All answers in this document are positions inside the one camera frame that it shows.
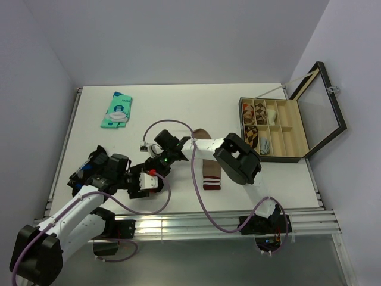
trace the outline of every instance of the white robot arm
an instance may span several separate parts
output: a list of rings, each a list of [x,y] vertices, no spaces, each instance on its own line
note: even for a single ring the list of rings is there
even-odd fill
[[[164,130],[155,141],[163,151],[160,154],[150,152],[152,157],[131,168],[130,160],[123,155],[114,154],[106,160],[104,154],[96,158],[90,155],[86,163],[70,177],[73,199],[37,227],[27,225],[19,232],[10,270],[13,272],[17,265],[18,275],[37,285],[50,285],[58,276],[63,263],[73,253],[92,238],[106,235],[110,231],[110,220],[114,219],[114,214],[104,209],[97,212],[101,209],[99,206],[104,198],[96,192],[102,191],[112,196],[118,189],[126,189],[130,198],[147,197],[151,191],[161,191],[163,187],[163,182],[149,171],[153,170],[165,177],[175,161],[192,160],[194,146],[190,137],[178,140]],[[215,140],[196,139],[196,146],[195,159],[217,161],[231,180],[242,185],[253,204],[269,196],[260,173],[259,155],[236,134],[230,133],[225,138]],[[144,142],[140,150],[149,151],[150,147]],[[102,167],[87,177],[85,167],[91,160]],[[78,182],[86,183],[78,187]],[[67,211],[78,199],[80,201],[77,205]],[[265,201],[255,212],[257,216],[269,221],[279,216],[279,213],[279,208],[272,201]],[[30,247],[31,240],[49,224],[53,224],[53,227],[29,248],[28,255],[19,260],[21,252]]]

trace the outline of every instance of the white wall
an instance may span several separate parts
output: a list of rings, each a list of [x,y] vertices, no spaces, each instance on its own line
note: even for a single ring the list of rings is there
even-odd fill
[[[25,0],[77,85],[290,77],[328,0]]]
[[[292,77],[324,61],[348,130],[311,165],[361,285],[381,280],[381,2],[331,0]]]
[[[75,89],[21,0],[0,8],[0,284],[18,231],[41,217]]]

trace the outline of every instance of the cable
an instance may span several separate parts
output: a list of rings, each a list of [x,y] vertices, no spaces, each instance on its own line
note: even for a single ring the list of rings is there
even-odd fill
[[[122,208],[130,211],[130,212],[133,212],[133,213],[136,213],[137,215],[155,215],[159,212],[161,212],[162,210],[165,209],[165,207],[168,205],[170,199],[171,199],[171,187],[168,183],[168,181],[163,177],[161,176],[160,174],[158,173],[154,173],[155,176],[159,177],[160,179],[163,180],[163,183],[165,185],[167,185],[167,188],[168,188],[168,199],[167,201],[165,202],[165,204],[162,206],[162,208],[160,208],[159,210],[155,211],[155,212],[152,212],[152,213],[141,213],[141,212],[136,212],[134,210],[131,210],[129,207],[125,206],[124,204],[122,204],[120,201],[118,201],[118,199],[114,198],[112,195],[109,195],[105,192],[100,192],[100,191],[94,191],[94,192],[88,192],[87,194],[84,194],[81,198],[77,198],[76,200],[74,200],[66,209],[64,209],[55,219],[54,219],[54,222],[53,223],[49,223],[48,226],[46,228],[44,228],[43,230],[41,230],[41,232],[39,234],[37,234],[36,237],[34,237],[34,239],[31,240],[31,242],[28,243],[28,245],[24,248],[24,250],[21,252],[21,254],[19,255],[18,259],[16,260],[16,263],[14,265],[14,268],[13,268],[13,272],[12,272],[12,285],[13,286],[17,286],[17,282],[16,282],[16,275],[17,275],[17,269],[18,267],[20,266],[21,262],[23,261],[24,259],[24,256],[25,254],[29,251],[29,249],[34,245],[34,243],[36,243],[36,241],[38,239],[40,239],[48,230],[50,230],[57,222],[59,222],[73,207],[75,207],[80,201],[82,201],[84,198],[90,196],[90,195],[103,195],[104,197],[107,197],[107,198],[110,198],[112,199],[113,201],[115,201],[119,206],[121,206]],[[121,241],[128,241],[128,242],[131,242],[133,243],[136,247],[138,246],[135,242],[133,242],[132,240],[121,240]],[[129,255],[128,257],[124,258],[124,259],[119,259],[119,260],[110,260],[110,262],[119,262],[119,261],[125,261],[129,258],[131,258],[133,255],[135,255],[135,253],[137,252],[137,249],[135,249],[135,251]]]
[[[200,191],[198,189],[198,186],[197,186],[197,181],[196,181],[196,175],[195,175],[195,165],[194,165],[194,162],[195,162],[195,157],[196,157],[196,149],[197,149],[197,145],[196,145],[196,141],[195,141],[195,137],[194,137],[194,134],[193,134],[193,130],[192,128],[184,123],[184,122],[181,122],[179,120],[173,120],[173,119],[163,119],[163,120],[159,120],[159,121],[156,121],[155,123],[151,124],[147,130],[145,131],[144,133],[144,136],[143,136],[143,141],[145,141],[145,138],[146,138],[146,135],[148,133],[148,131],[153,127],[155,126],[156,124],[158,123],[161,123],[161,122],[177,122],[177,123],[180,123],[184,126],[186,126],[189,130],[190,130],[190,133],[192,135],[192,142],[193,142],[193,152],[192,152],[192,158],[190,160],[190,171],[191,171],[191,174],[192,174],[192,180],[193,180],[193,185],[195,187],[195,191],[196,191],[196,195],[197,195],[197,199],[200,203],[200,206],[202,208],[202,211],[205,213],[205,215],[207,216],[208,220],[212,223],[212,225],[214,225],[217,229],[219,229],[220,231],[222,232],[225,232],[225,233],[228,233],[228,234],[232,234],[234,232],[237,232],[237,231],[240,231],[242,228],[244,228],[246,226],[246,224],[250,221],[250,219],[252,218],[252,216],[255,214],[255,212],[257,211],[257,209],[259,208],[259,206],[264,202],[264,201],[267,201],[267,200],[272,200],[274,201],[281,209],[281,211],[283,212],[283,217],[285,218],[285,222],[286,222],[286,235],[285,235],[285,241],[287,240],[287,237],[288,237],[288,221],[287,221],[287,216],[286,216],[286,212],[284,210],[284,208],[282,207],[282,205],[273,197],[264,197],[262,200],[260,200],[256,205],[255,207],[253,208],[253,210],[251,211],[251,213],[249,214],[249,216],[246,218],[246,220],[243,222],[243,224],[241,224],[241,226],[239,226],[238,228],[236,229],[224,229],[222,228],[220,225],[218,225],[214,219],[211,217],[211,215],[209,214],[208,210],[206,209],[205,205],[204,205],[204,202],[202,201],[202,198],[201,198],[201,195],[200,195]],[[280,249],[282,249],[284,243],[282,243],[280,245],[280,247],[274,251],[273,253],[275,252],[278,252]]]
[[[106,258],[103,258],[101,256],[97,256],[96,258],[99,259],[99,260],[102,260],[103,262],[111,262],[111,263],[115,263],[115,262],[123,262],[123,261],[126,261],[128,259],[130,259],[131,257],[133,257],[137,252],[138,252],[138,244],[133,241],[133,240],[128,240],[128,239],[121,239],[121,238],[104,238],[103,240],[108,240],[108,241],[123,241],[123,242],[126,242],[126,243],[132,243],[134,246],[135,246],[135,249],[133,250],[133,253],[131,253],[130,255],[128,255],[127,257],[125,258],[122,258],[122,259],[106,259]]]
[[[143,135],[143,141],[145,141],[145,137],[147,136],[148,131],[149,131],[152,127],[154,127],[156,124],[159,124],[159,123],[161,123],[161,122],[176,122],[176,123],[180,123],[180,124],[186,126],[186,127],[190,130],[190,133],[192,134],[192,138],[195,139],[195,135],[193,134],[193,130],[192,130],[192,128],[191,128],[188,124],[186,124],[186,123],[184,123],[184,122],[182,122],[182,121],[179,121],[179,120],[174,120],[174,119],[162,119],[162,120],[156,121],[156,122],[154,122],[153,124],[151,124],[151,125],[148,126],[147,130],[144,132],[144,135]]]

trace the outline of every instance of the white table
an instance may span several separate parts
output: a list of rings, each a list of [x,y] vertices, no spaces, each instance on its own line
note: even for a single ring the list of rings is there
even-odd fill
[[[109,155],[120,153],[130,157],[132,164],[145,161],[148,153],[139,151],[146,128],[161,119],[177,119],[193,129],[204,128],[212,138],[225,137],[229,132],[240,134],[238,100],[255,97],[279,84],[224,84],[224,85],[142,85],[142,86],[87,86],[82,90],[76,115],[71,128],[66,151],[61,162],[51,213],[58,211],[71,198],[67,186],[69,176],[87,159],[97,145],[103,146]],[[104,129],[100,123],[115,91],[133,97],[131,118],[125,128]],[[282,89],[267,97],[284,98]],[[175,123],[156,125],[148,134],[147,141],[163,129],[168,129],[179,139],[189,136],[189,131]],[[196,177],[202,190],[202,161],[196,164]],[[262,163],[264,180],[275,197],[286,209],[319,207],[313,183],[305,160],[297,164]],[[173,190],[172,198],[163,213],[200,212],[191,180],[189,162],[176,162],[168,176]],[[220,191],[201,191],[210,211],[249,210],[253,208],[246,192],[224,173]],[[159,209],[167,198],[167,192],[149,198],[130,200],[127,191],[116,193],[120,201],[141,211]],[[127,213],[108,200],[103,207],[116,214]]]

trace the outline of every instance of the gray floor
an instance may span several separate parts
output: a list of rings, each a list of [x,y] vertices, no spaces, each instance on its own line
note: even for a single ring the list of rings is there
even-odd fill
[[[86,245],[53,285],[345,285],[330,235],[296,237],[272,258],[261,256],[252,243],[251,238],[139,243],[139,253],[122,263],[94,260]]]

